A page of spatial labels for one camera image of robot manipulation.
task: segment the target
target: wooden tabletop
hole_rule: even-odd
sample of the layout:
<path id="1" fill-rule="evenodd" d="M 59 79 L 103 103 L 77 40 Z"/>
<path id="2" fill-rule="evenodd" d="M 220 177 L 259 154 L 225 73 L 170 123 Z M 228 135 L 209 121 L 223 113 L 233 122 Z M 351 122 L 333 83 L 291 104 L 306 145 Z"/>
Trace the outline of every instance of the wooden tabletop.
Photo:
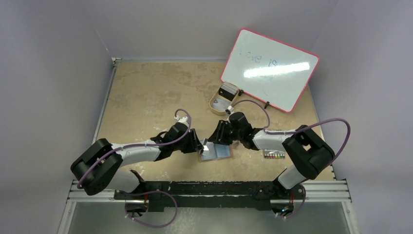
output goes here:
<path id="1" fill-rule="evenodd" d="M 222 62 L 122 62 L 119 64 L 98 138 L 111 143 L 132 143 L 147 140 L 168 130 L 174 123 L 178 108 L 187 110 L 198 138 L 208 138 L 218 121 L 226 116 L 213 114 L 208 103 L 221 85 Z M 242 95 L 237 100 L 254 99 Z M 267 124 L 265 114 L 253 103 L 237 105 L 253 127 Z M 308 88 L 304 90 L 294 110 L 283 113 L 271 106 L 269 129 L 289 130 L 302 124 L 317 122 L 313 100 Z M 314 129 L 319 135 L 319 128 Z M 158 162 L 141 162 L 123 167 L 134 169 L 145 180 L 200 180 L 200 181 L 253 181 L 273 180 L 292 165 L 285 159 L 264 159 L 261 151 L 247 150 L 242 145 L 233 150 L 229 159 L 199 162 L 196 153 L 174 152 Z M 333 180 L 326 168 L 317 180 Z"/>

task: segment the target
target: metal frame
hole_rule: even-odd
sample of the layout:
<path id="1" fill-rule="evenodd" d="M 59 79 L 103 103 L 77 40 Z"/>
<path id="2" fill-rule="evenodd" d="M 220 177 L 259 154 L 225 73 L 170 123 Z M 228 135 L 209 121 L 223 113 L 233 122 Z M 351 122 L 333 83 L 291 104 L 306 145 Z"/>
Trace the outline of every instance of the metal frame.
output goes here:
<path id="1" fill-rule="evenodd" d="M 108 90 L 104 99 L 102 110 L 100 112 L 99 120 L 96 126 L 94 137 L 92 143 L 96 141 L 96 138 L 99 134 L 101 121 L 105 113 L 106 104 L 108 102 L 109 94 L 112 88 L 113 79 L 116 74 L 117 67 L 119 63 L 122 62 L 122 59 L 116 58 L 113 61 L 113 70 L 112 75 L 109 81 Z M 306 181 L 303 183 L 307 196 L 305 202 L 341 202 L 343 207 L 343 212 L 347 225 L 350 231 L 350 234 L 359 234 L 359 229 L 357 226 L 356 215 L 351 204 L 351 196 L 347 186 L 347 181 L 345 180 L 336 180 L 334 173 L 334 168 L 331 165 L 331 172 L 333 174 L 333 181 Z M 63 213 L 63 217 L 60 223 L 58 234 L 67 234 L 69 232 L 70 224 L 72 222 L 73 215 L 75 213 L 76 204 L 78 202 L 119 202 L 125 203 L 125 200 L 115 200 L 113 198 L 115 190 L 104 190 L 94 196 L 87 195 L 83 190 L 79 190 L 77 187 L 77 181 L 74 180 L 69 191 L 69 195 L 66 201 L 66 207 Z M 128 200 L 128 203 L 143 203 L 142 200 Z M 287 200 L 271 200 L 271 203 L 285 203 Z"/>

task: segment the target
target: gray wall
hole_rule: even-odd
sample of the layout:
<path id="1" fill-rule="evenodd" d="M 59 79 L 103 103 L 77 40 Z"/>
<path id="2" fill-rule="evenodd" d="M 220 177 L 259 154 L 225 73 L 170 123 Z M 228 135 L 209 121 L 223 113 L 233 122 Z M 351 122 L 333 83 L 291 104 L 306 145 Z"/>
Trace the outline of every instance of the gray wall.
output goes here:
<path id="1" fill-rule="evenodd" d="M 85 0 L 112 57 L 226 59 L 243 27 L 309 50 L 338 0 Z"/>
<path id="2" fill-rule="evenodd" d="M 55 233 L 111 59 L 77 0 L 0 0 L 0 233 Z"/>
<path id="3" fill-rule="evenodd" d="M 349 144 L 334 163 L 348 178 L 363 233 L 412 233 L 413 2 L 339 1 L 312 51 L 320 119 L 343 117 Z M 335 149 L 345 127 L 324 134 Z"/>

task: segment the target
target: purple cable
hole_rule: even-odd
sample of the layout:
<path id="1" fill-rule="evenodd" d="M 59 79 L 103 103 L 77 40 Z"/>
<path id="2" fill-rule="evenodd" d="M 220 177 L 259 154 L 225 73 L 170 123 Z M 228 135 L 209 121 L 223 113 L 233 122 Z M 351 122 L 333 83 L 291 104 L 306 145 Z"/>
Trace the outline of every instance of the purple cable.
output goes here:
<path id="1" fill-rule="evenodd" d="M 191 128 L 191 116 L 189 115 L 188 111 L 186 111 L 186 110 L 184 110 L 184 109 L 178 109 L 178 110 L 176 110 L 176 111 L 175 111 L 175 116 L 176 116 L 176 113 L 178 113 L 178 111 L 182 111 L 182 112 L 184 112 L 184 113 L 188 116 L 188 128 L 187 128 L 187 130 L 184 132 L 184 134 L 183 134 L 182 136 L 180 136 L 178 139 L 173 140 L 173 141 L 171 141 L 171 142 L 160 143 L 160 144 L 146 144 L 146 145 L 145 145 L 145 144 L 142 144 L 142 143 L 128 144 L 128 145 L 125 145 L 123 148 L 126 149 L 126 148 L 130 148 L 130 147 L 138 147 L 138 146 L 165 146 L 165 145 L 174 144 L 174 143 L 180 141 L 181 139 L 183 139 L 183 138 L 188 134 L 188 132 L 189 132 L 189 130 L 190 130 L 190 128 Z M 80 178 L 80 180 L 79 180 L 79 182 L 78 182 L 78 184 L 77 184 L 77 188 L 78 188 L 78 189 L 82 189 L 82 183 L 83 183 L 83 181 L 85 180 L 86 176 L 89 175 L 89 173 L 90 173 L 102 160 L 106 159 L 109 155 L 111 155 L 111 154 L 113 154 L 114 152 L 119 151 L 119 150 L 121 150 L 121 149 L 122 149 L 122 147 L 115 148 L 115 149 L 107 152 L 107 153 L 106 153 L 104 156 L 102 156 L 101 158 L 99 158 L 99 159 L 85 172 L 85 174 L 83 174 L 82 178 Z"/>
<path id="2" fill-rule="evenodd" d="M 266 128 L 268 128 L 270 126 L 270 116 L 268 115 L 268 112 L 258 102 L 253 101 L 253 100 L 241 100 L 241 101 L 238 101 L 238 102 L 234 103 L 234 105 L 232 105 L 232 107 L 235 107 L 236 105 L 238 105 L 239 103 L 244 102 L 244 101 L 252 102 L 252 103 L 256 104 L 257 106 L 259 106 L 261 108 L 261 110 L 264 111 L 265 115 L 267 116 L 267 120 L 268 120 L 267 126 L 265 126 L 263 128 L 263 130 L 265 131 Z"/>
<path id="3" fill-rule="evenodd" d="M 331 161 L 331 162 L 334 162 L 334 160 L 336 160 L 336 158 L 341 154 L 341 152 L 343 152 L 344 147 L 346 146 L 346 144 L 347 144 L 347 142 L 348 142 L 348 139 L 350 138 L 350 131 L 351 131 L 350 124 L 349 124 L 349 122 L 347 122 L 347 120 L 345 120 L 345 119 L 343 119 L 343 118 L 330 118 L 330 119 L 326 119 L 326 120 L 320 121 L 320 122 L 318 122 L 318 123 L 311 124 L 310 126 L 307 126 L 307 127 L 305 127 L 305 128 L 302 128 L 302 129 L 300 129 L 300 130 L 298 130 L 298 131 L 291 131 L 291 132 L 265 132 L 265 133 L 267 133 L 268 135 L 289 135 L 289 134 L 297 134 L 297 133 L 302 133 L 302 132 L 304 132 L 304 131 L 307 131 L 307 130 L 309 130 L 309 129 L 312 129 L 312 128 L 314 128 L 314 127 L 323 125 L 323 124 L 325 124 L 325 123 L 330 123 L 330 122 L 335 122 L 335 121 L 340 121 L 340 122 L 343 122 L 343 123 L 346 124 L 346 126 L 347 126 L 347 134 L 346 134 L 346 137 L 345 137 L 345 139 L 344 139 L 344 141 L 343 141 L 343 144 L 341 145 L 340 149 L 337 151 L 336 156 L 335 156 L 335 157 L 333 158 L 333 160 Z"/>
<path id="4" fill-rule="evenodd" d="M 303 184 L 300 183 L 300 186 L 301 186 L 301 189 L 304 193 L 304 195 L 303 195 L 304 197 L 302 198 L 302 202 L 297 207 L 297 209 L 295 209 L 289 216 L 285 216 L 285 218 L 291 218 L 291 217 L 295 216 L 302 209 L 302 207 L 304 206 L 304 202 L 305 202 L 305 199 L 307 197 L 307 191 L 305 190 L 305 187 L 303 186 Z"/>
<path id="5" fill-rule="evenodd" d="M 142 195 L 148 195 L 148 194 L 154 194 L 154 193 L 159 193 L 159 194 L 165 194 L 165 195 L 167 195 L 168 197 L 170 197 L 171 199 L 172 199 L 172 201 L 173 201 L 173 204 L 175 205 L 175 214 L 173 215 L 173 217 L 172 217 L 172 219 L 168 222 L 168 223 L 166 223 L 166 224 L 162 224 L 162 225 L 152 225 L 152 224 L 149 224 L 149 223 L 145 223 L 145 222 L 143 222 L 143 221 L 140 221 L 140 220 L 138 220 L 138 219 L 136 219 L 136 218 L 133 218 L 132 216 L 130 216 L 129 214 L 128 214 L 128 209 L 127 209 L 127 203 L 125 204 L 125 213 L 126 213 L 126 216 L 128 217 L 128 218 L 130 218 L 132 221 L 135 221 L 135 222 L 137 222 L 137 223 L 140 223 L 140 224 L 142 224 L 142 225 L 144 225 L 144 226 L 147 226 L 147 227 L 150 227 L 150 228 L 164 228 L 164 227 L 166 227 L 166 226 L 168 226 L 169 224 L 171 224 L 174 220 L 175 220 L 175 218 L 176 218 L 176 215 L 178 214 L 178 203 L 176 203 L 176 200 L 172 197 L 172 195 L 170 195 L 170 194 L 168 194 L 168 193 L 166 193 L 166 192 L 163 192 L 163 191 L 150 191 L 150 192 L 146 192 L 146 193 L 141 193 L 141 194 L 131 194 L 131 193 L 128 193 L 128 194 L 130 194 L 130 195 L 133 195 L 133 196 L 142 196 Z"/>

